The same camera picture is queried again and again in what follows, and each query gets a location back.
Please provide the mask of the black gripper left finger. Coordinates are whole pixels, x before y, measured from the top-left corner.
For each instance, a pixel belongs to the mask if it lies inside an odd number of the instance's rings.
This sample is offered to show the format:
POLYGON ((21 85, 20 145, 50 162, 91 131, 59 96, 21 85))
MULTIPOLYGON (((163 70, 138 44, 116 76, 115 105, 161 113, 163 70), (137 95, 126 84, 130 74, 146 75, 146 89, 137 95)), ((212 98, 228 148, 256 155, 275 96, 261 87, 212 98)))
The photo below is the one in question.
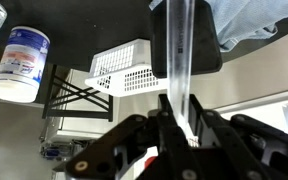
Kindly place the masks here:
POLYGON ((66 179, 119 180, 158 143, 157 121, 131 115, 69 160, 66 179))

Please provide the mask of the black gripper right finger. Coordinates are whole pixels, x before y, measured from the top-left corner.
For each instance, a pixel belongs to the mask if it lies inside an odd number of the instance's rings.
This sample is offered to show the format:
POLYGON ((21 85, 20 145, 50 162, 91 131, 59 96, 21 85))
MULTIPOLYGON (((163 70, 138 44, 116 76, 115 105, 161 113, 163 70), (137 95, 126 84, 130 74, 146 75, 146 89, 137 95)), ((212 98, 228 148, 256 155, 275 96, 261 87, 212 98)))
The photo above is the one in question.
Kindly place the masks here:
POLYGON ((288 180, 288 134, 244 114, 230 119, 189 97, 202 180, 288 180))

